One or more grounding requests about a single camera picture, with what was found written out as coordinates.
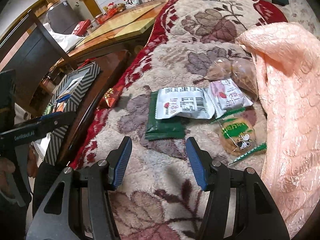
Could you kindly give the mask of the person left hand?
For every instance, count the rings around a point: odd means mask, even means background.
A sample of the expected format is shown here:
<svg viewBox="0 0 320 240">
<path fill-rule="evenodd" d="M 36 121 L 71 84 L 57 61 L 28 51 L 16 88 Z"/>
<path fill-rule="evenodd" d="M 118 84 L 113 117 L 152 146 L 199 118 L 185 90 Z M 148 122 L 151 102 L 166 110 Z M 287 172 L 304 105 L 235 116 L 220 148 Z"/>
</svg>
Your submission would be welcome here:
<svg viewBox="0 0 320 240">
<path fill-rule="evenodd" d="M 9 198 L 14 198 L 14 194 L 10 190 L 6 175 L 12 174 L 14 171 L 14 163 L 7 158 L 1 157 L 1 191 Z M 27 174 L 29 177 L 35 178 L 37 173 L 37 158 L 34 149 L 30 146 L 28 153 Z"/>
</svg>

